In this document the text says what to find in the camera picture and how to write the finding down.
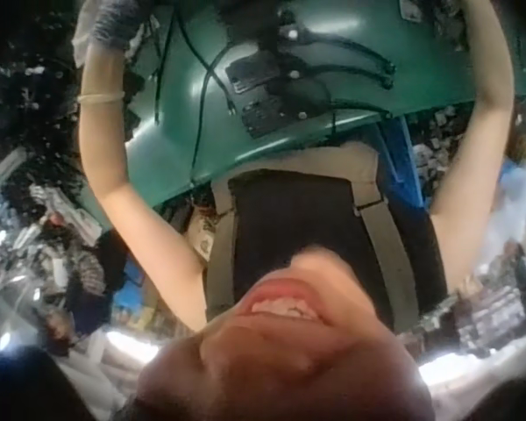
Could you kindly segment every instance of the backpack strap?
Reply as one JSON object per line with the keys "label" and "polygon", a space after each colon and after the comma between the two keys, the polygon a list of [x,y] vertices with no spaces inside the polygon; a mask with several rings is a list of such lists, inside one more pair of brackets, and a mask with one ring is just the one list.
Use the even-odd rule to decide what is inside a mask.
{"label": "backpack strap", "polygon": [[376,184],[378,154],[363,143],[341,147],[318,147],[275,155],[272,159],[247,163],[212,183],[217,212],[222,216],[212,247],[207,272],[207,318],[231,308],[236,211],[229,182],[260,169],[289,171],[347,180],[352,185],[354,210],[372,241],[392,311],[394,329],[403,332],[419,317],[415,277],[400,233]]}

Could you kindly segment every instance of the raised arm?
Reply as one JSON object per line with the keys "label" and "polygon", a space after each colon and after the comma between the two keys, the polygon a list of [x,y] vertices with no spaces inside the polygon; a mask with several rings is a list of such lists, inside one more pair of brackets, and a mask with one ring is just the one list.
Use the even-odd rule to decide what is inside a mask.
{"label": "raised arm", "polygon": [[430,211],[449,291],[478,257],[515,100],[508,46],[490,0],[462,0],[477,98],[466,135]]}
{"label": "raised arm", "polygon": [[82,78],[82,165],[96,199],[167,306],[188,327],[199,330],[206,323],[203,267],[187,241],[131,186],[122,104],[114,99],[123,89],[125,42],[118,41],[121,36],[125,41],[125,32],[136,32],[125,29],[129,26],[125,19],[131,17],[134,24],[132,8],[141,1],[103,1],[107,7],[98,18],[100,27],[95,29]]}

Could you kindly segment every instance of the shopper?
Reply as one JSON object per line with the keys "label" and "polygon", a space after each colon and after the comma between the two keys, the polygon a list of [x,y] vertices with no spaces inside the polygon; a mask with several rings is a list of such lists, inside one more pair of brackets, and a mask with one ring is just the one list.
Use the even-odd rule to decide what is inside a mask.
{"label": "shopper", "polygon": [[[371,200],[382,188],[376,155],[361,144],[256,162],[213,184],[222,220],[205,290],[195,254],[127,174],[124,50],[150,2],[103,2],[82,79],[83,168],[162,298],[197,331],[145,368],[128,418],[434,418],[416,364],[390,329],[425,310],[425,289],[444,294],[472,269],[514,105],[490,0],[463,5],[477,99],[430,215],[395,197]],[[356,174],[331,165],[346,156]]]}

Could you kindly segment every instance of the glove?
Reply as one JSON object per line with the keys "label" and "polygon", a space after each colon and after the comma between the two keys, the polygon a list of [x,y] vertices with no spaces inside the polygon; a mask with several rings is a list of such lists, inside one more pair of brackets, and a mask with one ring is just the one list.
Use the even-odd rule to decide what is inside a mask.
{"label": "glove", "polygon": [[152,13],[153,4],[154,0],[102,0],[92,42],[126,51],[140,25]]}

